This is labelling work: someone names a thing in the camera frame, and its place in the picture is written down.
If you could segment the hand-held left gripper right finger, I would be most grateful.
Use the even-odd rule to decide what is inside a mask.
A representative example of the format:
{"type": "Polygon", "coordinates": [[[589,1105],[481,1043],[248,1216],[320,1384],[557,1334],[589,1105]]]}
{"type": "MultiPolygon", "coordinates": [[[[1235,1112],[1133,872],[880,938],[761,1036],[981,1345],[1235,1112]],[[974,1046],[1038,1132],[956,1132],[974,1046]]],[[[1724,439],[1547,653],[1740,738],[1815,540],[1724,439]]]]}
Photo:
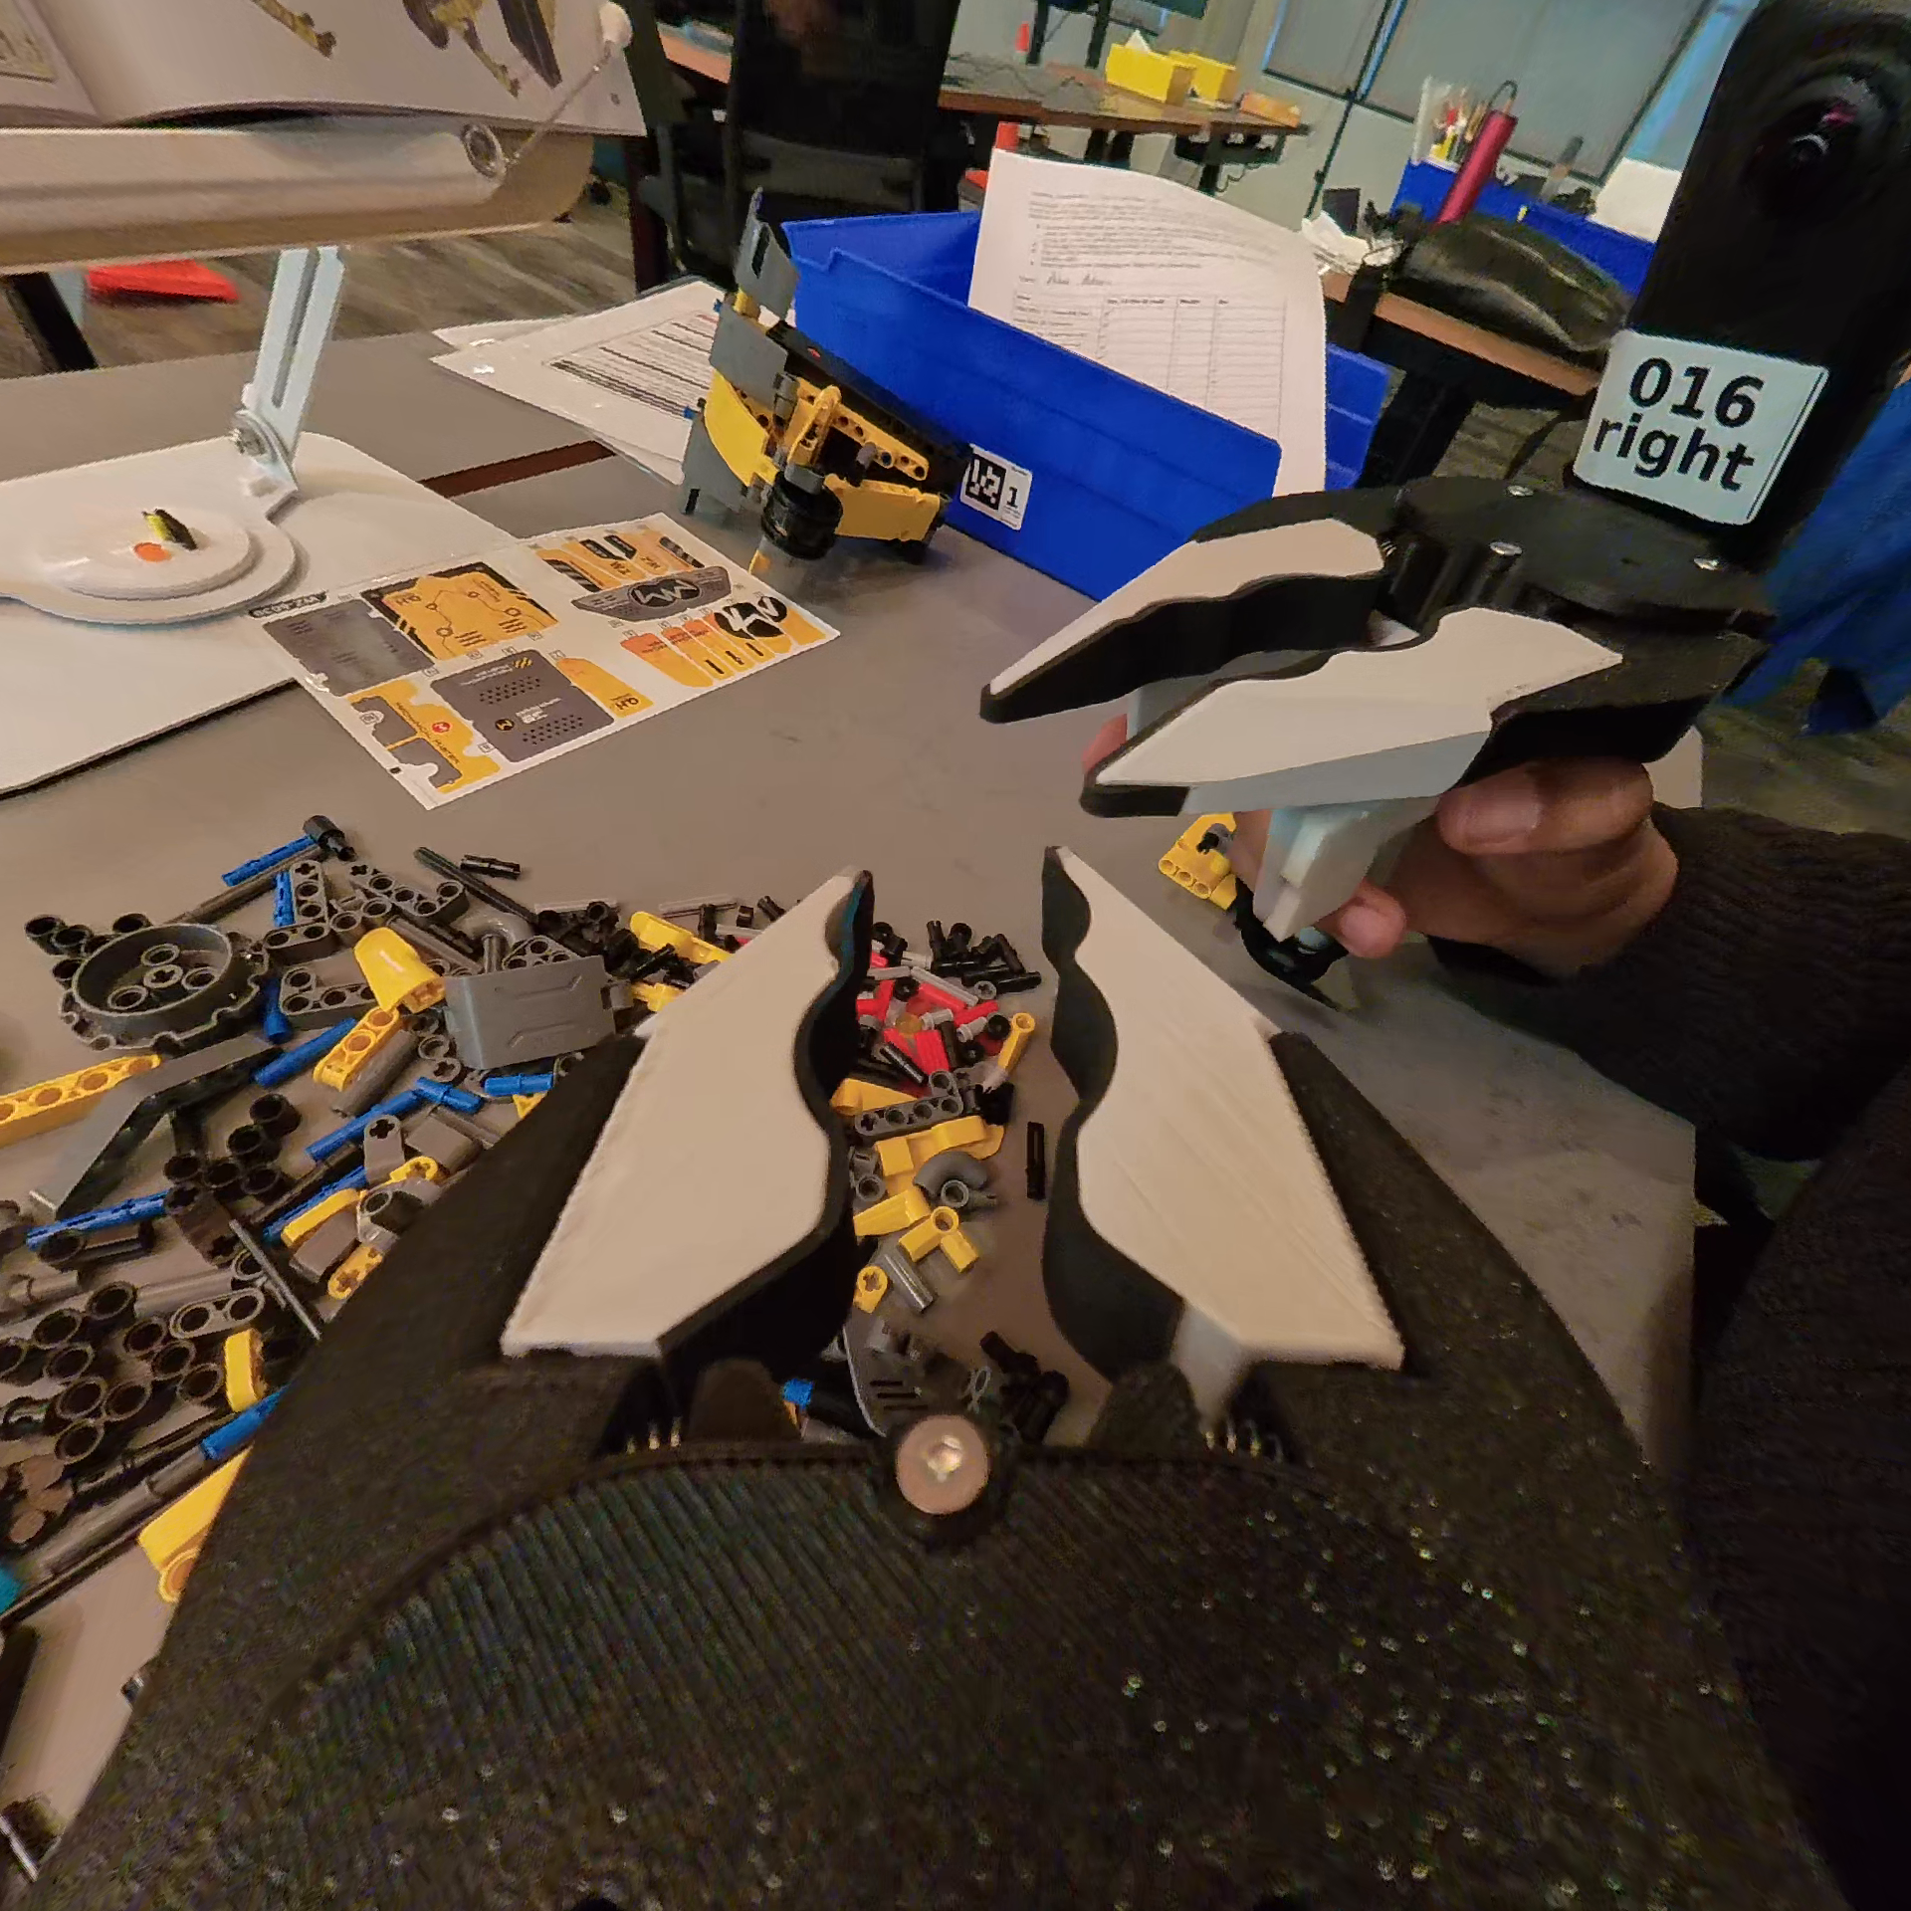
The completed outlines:
{"type": "Polygon", "coordinates": [[[1101,1378],[1220,1418],[1262,1365],[1400,1372],[1403,1341],[1301,1117],[1276,1027],[1078,853],[1043,855],[1054,1144],[1043,1292],[1101,1378]]]}

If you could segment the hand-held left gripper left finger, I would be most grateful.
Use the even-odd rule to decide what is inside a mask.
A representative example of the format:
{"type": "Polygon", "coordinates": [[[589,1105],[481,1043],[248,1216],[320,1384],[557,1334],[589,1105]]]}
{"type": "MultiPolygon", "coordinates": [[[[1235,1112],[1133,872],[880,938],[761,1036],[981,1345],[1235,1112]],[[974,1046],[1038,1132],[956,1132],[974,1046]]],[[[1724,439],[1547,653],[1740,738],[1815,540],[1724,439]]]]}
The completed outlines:
{"type": "Polygon", "coordinates": [[[849,1143],[873,880],[845,869],[662,1011],[501,1353],[807,1363],[850,1309],[849,1143]]]}

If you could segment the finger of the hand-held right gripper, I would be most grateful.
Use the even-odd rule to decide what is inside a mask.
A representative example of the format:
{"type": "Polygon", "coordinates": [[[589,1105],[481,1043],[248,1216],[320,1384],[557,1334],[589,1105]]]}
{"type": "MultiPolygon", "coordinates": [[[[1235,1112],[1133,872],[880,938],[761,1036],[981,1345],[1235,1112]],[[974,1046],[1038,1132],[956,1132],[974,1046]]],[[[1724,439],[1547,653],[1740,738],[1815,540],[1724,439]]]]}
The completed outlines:
{"type": "Polygon", "coordinates": [[[1394,495],[1291,495],[1208,525],[997,673],[981,716],[1012,727],[1244,657],[1361,648],[1394,512],[1394,495]]]}
{"type": "Polygon", "coordinates": [[[1447,612],[1422,641],[1333,653],[1301,677],[1208,685],[1083,785],[1094,817],[1440,796],[1524,698],[1621,653],[1549,620],[1447,612]]]}

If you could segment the pile of toy building parts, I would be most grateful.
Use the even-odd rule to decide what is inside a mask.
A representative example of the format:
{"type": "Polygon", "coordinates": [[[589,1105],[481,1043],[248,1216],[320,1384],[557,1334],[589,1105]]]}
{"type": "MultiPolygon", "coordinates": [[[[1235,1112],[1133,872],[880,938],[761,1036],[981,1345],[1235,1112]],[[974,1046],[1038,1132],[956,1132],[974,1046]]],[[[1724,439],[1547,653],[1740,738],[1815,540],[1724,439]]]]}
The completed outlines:
{"type": "MultiPolygon", "coordinates": [[[[75,1046],[4,1061],[4,1148],[63,1141],[4,1198],[4,1637],[128,1551],[173,1604],[256,1434],[309,1348],[428,1210],[599,1044],[643,1038],[785,914],[777,896],[648,913],[532,909],[522,867],[428,853],[407,879],[326,819],[171,914],[34,914],[30,1009],[75,1046]],[[61,1019],[113,935],[221,923],[268,956],[256,1029],[183,1058],[105,1055],[61,1019]]],[[[1001,1336],[960,1365],[904,1326],[979,1261],[1006,1191],[1044,975],[1003,935],[872,922],[858,1046],[832,1093],[861,1267],[846,1326],[781,1386],[807,1441],[873,1439],[945,1398],[1039,1441],[1067,1382],[1001,1336]]]]}

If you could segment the person's right forearm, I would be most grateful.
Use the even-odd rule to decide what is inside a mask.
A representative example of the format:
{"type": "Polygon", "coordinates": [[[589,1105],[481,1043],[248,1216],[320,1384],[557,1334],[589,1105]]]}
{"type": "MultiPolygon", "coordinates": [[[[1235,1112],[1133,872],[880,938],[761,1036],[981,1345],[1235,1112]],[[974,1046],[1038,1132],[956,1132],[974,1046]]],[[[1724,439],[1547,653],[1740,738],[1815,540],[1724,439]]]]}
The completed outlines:
{"type": "Polygon", "coordinates": [[[1910,850],[1737,810],[1660,807],[1676,859],[1614,959],[1549,976],[1434,939],[1494,1013],[1750,1155],[1850,1155],[1906,1181],[1910,850]]]}

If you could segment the person's right hand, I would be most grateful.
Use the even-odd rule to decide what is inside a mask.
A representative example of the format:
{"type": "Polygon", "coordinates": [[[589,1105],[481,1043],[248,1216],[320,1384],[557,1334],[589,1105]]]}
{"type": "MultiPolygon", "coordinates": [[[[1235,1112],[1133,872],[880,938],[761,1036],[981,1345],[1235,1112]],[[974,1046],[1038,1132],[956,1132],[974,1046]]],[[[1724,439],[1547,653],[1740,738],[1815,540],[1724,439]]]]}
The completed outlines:
{"type": "Polygon", "coordinates": [[[1571,976],[1632,945],[1676,873],[1640,765],[1543,761],[1445,795],[1321,934],[1364,961],[1420,935],[1571,976]]]}

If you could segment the small yellow toy subassembly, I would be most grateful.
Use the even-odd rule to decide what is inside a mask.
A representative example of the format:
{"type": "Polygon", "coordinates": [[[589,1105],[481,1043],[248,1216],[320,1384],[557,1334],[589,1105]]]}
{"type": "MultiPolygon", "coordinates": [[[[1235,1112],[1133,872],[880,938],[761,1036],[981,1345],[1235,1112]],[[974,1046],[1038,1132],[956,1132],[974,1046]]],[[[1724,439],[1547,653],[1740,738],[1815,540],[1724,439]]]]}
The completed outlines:
{"type": "Polygon", "coordinates": [[[1233,812],[1196,817],[1163,853],[1158,869],[1192,898],[1228,914],[1237,896],[1233,843],[1233,812]]]}

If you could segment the brown wooden desk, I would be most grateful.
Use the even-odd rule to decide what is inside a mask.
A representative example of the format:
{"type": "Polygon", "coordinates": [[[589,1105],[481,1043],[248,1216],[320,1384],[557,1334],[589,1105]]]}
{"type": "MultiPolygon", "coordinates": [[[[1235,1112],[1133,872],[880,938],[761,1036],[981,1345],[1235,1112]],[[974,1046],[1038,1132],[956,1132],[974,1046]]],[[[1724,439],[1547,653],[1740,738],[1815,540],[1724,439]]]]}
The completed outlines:
{"type": "Polygon", "coordinates": [[[1400,374],[1359,486],[1398,487],[1443,464],[1477,406],[1578,416],[1599,371],[1386,291],[1369,272],[1321,276],[1329,339],[1400,374]]]}

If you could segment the white paper form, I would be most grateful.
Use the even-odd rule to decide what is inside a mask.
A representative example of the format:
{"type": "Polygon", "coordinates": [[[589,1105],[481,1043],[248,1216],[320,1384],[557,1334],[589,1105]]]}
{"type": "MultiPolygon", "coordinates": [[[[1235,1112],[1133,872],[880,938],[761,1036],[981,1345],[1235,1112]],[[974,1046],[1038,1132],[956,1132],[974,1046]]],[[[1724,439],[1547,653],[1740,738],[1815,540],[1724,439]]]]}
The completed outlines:
{"type": "Polygon", "coordinates": [[[1279,443],[1326,489],[1326,301],[1301,233],[1179,182],[1001,151],[970,304],[1279,443]]]}

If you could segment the blue cloth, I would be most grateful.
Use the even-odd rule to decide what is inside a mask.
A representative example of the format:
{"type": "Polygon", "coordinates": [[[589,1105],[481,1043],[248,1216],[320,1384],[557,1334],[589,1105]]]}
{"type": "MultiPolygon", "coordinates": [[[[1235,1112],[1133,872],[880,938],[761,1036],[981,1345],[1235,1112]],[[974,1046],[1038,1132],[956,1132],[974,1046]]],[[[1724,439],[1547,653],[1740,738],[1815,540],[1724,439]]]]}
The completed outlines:
{"type": "Polygon", "coordinates": [[[1859,732],[1910,691],[1910,384],[1899,383],[1766,578],[1768,655],[1726,703],[1775,697],[1804,664],[1822,681],[1808,735],[1859,732]]]}

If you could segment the red bottle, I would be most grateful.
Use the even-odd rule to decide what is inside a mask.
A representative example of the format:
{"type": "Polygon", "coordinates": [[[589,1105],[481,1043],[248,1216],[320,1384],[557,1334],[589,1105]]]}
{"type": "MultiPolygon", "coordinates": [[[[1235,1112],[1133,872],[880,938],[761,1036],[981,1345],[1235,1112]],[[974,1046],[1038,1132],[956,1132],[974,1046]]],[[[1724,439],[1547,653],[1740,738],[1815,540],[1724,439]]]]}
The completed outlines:
{"type": "Polygon", "coordinates": [[[1467,124],[1456,177],[1440,205],[1434,225],[1458,223],[1474,211],[1486,187],[1498,177],[1498,164],[1517,129],[1517,83],[1502,83],[1467,124]]]}

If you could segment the partly built yellow toy model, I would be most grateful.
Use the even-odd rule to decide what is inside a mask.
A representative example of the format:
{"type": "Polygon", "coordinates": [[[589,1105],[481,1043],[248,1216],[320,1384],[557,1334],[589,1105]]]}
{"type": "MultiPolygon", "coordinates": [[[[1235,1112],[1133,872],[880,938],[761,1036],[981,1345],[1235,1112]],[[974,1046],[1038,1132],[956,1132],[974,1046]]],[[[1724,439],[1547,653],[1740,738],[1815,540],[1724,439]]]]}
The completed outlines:
{"type": "Polygon", "coordinates": [[[845,540],[921,562],[970,470],[947,434],[795,324],[798,273],[754,195],[690,423],[680,512],[750,518],[762,574],[816,562],[845,540]]]}

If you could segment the yellow grey sticker sheet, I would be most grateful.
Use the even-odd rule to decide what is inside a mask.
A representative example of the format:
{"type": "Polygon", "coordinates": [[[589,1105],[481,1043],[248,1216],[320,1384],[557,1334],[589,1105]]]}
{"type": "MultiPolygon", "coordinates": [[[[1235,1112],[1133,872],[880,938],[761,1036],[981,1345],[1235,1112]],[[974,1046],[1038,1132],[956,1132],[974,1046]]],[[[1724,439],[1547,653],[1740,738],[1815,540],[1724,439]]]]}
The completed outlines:
{"type": "Polygon", "coordinates": [[[425,807],[761,679],[839,631],[651,514],[252,611],[425,807]]]}

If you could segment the dark grey toothed toy wheel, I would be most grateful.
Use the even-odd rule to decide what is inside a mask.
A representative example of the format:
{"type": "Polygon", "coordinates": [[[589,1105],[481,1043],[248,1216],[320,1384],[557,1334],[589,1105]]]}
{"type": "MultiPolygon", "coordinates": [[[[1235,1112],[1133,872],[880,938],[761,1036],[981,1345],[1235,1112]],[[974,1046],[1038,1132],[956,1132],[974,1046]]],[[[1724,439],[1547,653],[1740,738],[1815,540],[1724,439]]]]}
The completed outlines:
{"type": "Polygon", "coordinates": [[[257,1027],[264,946],[221,923],[151,923],[97,945],[61,994],[61,1019],[95,1054],[177,1061],[257,1027]]]}

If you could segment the white book stand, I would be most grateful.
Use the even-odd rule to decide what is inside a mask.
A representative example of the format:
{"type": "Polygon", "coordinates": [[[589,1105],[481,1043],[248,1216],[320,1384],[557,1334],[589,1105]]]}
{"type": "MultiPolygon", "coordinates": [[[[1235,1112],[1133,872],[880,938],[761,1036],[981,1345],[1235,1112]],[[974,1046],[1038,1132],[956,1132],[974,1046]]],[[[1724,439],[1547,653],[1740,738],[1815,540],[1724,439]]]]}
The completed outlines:
{"type": "Polygon", "coordinates": [[[4,796],[287,687],[297,669],[252,611],[402,559],[457,559],[490,537],[481,516],[308,427],[344,245],[566,209],[589,173],[582,108],[617,104],[604,77],[621,61],[606,38],[526,129],[448,108],[4,129],[4,272],[102,264],[136,241],[277,251],[256,365],[221,434],[4,476],[4,796]],[[155,544],[145,509],[177,514],[198,550],[155,544]]]}

